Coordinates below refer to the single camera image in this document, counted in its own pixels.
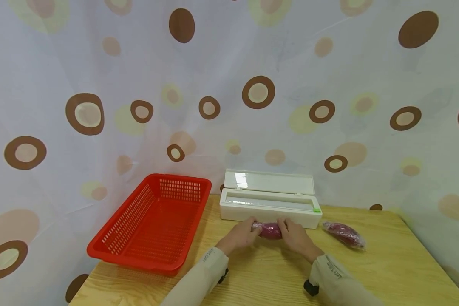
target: plastic wrap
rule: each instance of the plastic wrap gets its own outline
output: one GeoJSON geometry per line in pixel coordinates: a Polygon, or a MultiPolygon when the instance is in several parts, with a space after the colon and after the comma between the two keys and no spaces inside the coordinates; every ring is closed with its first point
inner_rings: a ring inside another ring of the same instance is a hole
{"type": "Polygon", "coordinates": [[[262,232],[259,235],[260,237],[266,238],[266,239],[272,239],[272,240],[282,239],[282,232],[277,222],[272,222],[272,223],[255,222],[253,223],[252,225],[253,229],[256,229],[258,227],[262,228],[262,232]]]}
{"type": "Polygon", "coordinates": [[[365,250],[366,248],[365,239],[348,225],[325,221],[323,222],[323,228],[350,248],[357,250],[365,250]]]}

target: wood grain surface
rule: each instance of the wood grain surface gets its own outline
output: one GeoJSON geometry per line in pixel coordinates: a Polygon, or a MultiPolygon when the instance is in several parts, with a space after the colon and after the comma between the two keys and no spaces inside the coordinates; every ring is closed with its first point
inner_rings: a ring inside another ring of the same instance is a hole
{"type": "MultiPolygon", "coordinates": [[[[308,234],[383,300],[387,306],[459,306],[459,289],[404,222],[392,212],[324,206],[323,220],[346,223],[367,241],[367,251],[346,248],[322,229],[308,234]]],[[[162,277],[100,262],[71,306],[159,305],[177,281],[236,222],[219,217],[219,196],[210,196],[184,267],[177,277],[162,277]]],[[[303,290],[310,265],[282,241],[258,239],[251,249],[233,254],[229,274],[202,305],[329,305],[303,290]]]]}

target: purple sweet potato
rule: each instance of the purple sweet potato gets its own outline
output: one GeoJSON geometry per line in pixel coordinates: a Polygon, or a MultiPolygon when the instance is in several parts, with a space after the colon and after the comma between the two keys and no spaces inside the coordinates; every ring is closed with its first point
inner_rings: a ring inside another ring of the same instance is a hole
{"type": "Polygon", "coordinates": [[[281,229],[279,228],[279,225],[277,222],[272,222],[272,223],[259,223],[255,222],[252,225],[252,228],[262,228],[262,232],[259,235],[262,238],[266,239],[272,239],[272,240],[277,240],[277,239],[282,239],[282,233],[281,229]]]}

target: white plastic box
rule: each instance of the white plastic box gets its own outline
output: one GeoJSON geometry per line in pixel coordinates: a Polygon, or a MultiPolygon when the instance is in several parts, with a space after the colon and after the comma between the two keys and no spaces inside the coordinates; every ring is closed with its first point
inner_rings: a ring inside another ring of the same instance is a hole
{"type": "Polygon", "coordinates": [[[226,170],[219,206],[221,219],[258,222],[291,218],[316,229],[323,213],[314,197],[313,177],[256,171],[226,170]]]}

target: person's right hand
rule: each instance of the person's right hand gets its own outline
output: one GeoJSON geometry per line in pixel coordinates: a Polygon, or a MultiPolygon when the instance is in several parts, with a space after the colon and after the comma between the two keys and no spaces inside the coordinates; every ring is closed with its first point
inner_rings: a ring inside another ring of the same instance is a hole
{"type": "Polygon", "coordinates": [[[282,239],[287,246],[292,251],[303,255],[310,264],[313,264],[319,256],[324,255],[324,252],[314,244],[302,225],[294,223],[291,219],[278,219],[277,223],[282,232],[282,239]]]}

